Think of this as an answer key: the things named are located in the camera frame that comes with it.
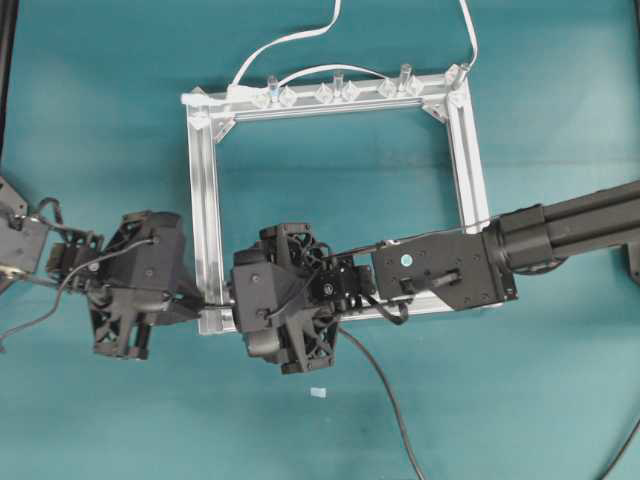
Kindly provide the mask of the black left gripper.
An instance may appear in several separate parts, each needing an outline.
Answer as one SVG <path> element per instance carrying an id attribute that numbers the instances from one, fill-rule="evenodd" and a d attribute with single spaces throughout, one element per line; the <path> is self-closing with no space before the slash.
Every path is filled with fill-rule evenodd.
<path id="1" fill-rule="evenodd" d="M 87 291 L 96 354 L 145 360 L 153 327 L 201 317 L 204 303 L 184 264 L 185 243 L 176 213 L 122 218 Z"/>

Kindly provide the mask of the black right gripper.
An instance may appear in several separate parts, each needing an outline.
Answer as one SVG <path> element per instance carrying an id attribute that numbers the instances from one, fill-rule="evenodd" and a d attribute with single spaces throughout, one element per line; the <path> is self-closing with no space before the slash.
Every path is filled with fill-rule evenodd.
<path id="1" fill-rule="evenodd" d="M 311 292 L 329 251 L 309 224 L 281 223 L 234 253 L 225 299 L 249 357 L 275 364 L 283 374 L 333 365 L 336 311 Z"/>

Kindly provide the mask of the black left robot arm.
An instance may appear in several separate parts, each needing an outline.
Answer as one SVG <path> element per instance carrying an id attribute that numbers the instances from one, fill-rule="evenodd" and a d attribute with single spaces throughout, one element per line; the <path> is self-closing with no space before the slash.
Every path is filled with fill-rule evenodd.
<path id="1" fill-rule="evenodd" d="M 26 281 L 83 295 L 99 355 L 145 360 L 153 327 L 198 319 L 205 300 L 184 264 L 185 245 L 175 213 L 126 214 L 106 241 L 65 225 L 57 199 L 30 209 L 1 184 L 1 287 Z"/>

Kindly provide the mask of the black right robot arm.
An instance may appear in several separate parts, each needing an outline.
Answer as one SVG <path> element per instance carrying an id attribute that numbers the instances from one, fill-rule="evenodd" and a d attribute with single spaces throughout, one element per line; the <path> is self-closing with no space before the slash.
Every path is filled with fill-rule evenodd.
<path id="1" fill-rule="evenodd" d="M 285 374 L 333 364 L 341 320 L 372 310 L 402 325 L 430 292 L 455 311 L 513 301 L 517 276 L 639 240 L 639 186 L 631 182 L 552 205 L 537 204 L 466 228 L 335 253 L 306 223 L 263 229 L 231 270 L 232 318 L 247 352 Z"/>

